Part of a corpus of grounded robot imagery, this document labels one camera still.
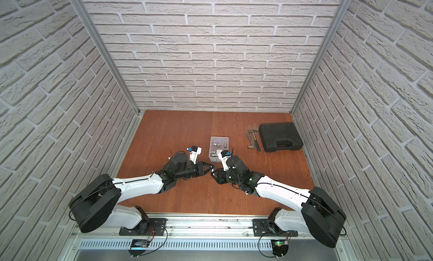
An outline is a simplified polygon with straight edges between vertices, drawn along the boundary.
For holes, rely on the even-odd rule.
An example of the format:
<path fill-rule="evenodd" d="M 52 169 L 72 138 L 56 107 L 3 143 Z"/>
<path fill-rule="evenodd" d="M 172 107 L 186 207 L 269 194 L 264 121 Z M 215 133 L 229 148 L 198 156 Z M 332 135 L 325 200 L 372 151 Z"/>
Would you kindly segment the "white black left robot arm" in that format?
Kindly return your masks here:
<path fill-rule="evenodd" d="M 177 152 L 161 170 L 135 178 L 112 178 L 101 174 L 78 193 L 69 203 L 69 217 L 78 224 L 82 233 L 100 227 L 118 227 L 120 235 L 146 235 L 152 233 L 148 215 L 140 206 L 126 207 L 120 203 L 148 194 L 160 194 L 176 186 L 178 180 L 206 175 L 214 165 L 198 161 L 199 153 Z"/>

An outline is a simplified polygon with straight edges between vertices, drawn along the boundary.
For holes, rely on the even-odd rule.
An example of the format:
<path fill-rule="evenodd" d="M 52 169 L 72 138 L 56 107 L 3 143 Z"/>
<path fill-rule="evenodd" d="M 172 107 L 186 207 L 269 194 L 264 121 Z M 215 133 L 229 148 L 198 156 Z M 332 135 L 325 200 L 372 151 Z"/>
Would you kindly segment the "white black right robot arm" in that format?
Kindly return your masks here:
<path fill-rule="evenodd" d="M 238 156 L 219 156 L 222 168 L 211 171 L 218 184 L 237 185 L 247 195 L 276 201 L 293 209 L 299 216 L 276 208 L 269 221 L 280 230 L 308 232 L 321 244 L 334 248 L 340 236 L 346 234 L 346 214 L 320 187 L 312 190 L 292 187 L 251 171 Z"/>

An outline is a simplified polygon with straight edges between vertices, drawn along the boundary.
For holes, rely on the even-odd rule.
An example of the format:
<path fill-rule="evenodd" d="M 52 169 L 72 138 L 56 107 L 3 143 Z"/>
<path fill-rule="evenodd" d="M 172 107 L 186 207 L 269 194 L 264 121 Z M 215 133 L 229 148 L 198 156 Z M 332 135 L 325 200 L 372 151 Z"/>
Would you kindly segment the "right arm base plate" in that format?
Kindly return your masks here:
<path fill-rule="evenodd" d="M 278 237 L 298 237 L 298 232 L 294 230 L 283 231 L 274 222 L 268 219 L 253 219 L 253 232 L 255 237 L 278 236 Z"/>

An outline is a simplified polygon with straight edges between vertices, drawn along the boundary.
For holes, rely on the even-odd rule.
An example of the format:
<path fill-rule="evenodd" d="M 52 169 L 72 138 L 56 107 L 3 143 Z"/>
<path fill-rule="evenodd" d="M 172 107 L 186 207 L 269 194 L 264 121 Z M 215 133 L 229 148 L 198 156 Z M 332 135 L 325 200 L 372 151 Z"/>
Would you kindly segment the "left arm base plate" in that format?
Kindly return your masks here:
<path fill-rule="evenodd" d="M 133 229 L 121 227 L 119 231 L 120 236 L 163 236 L 166 227 L 166 218 L 150 218 L 149 220 L 142 220 Z"/>

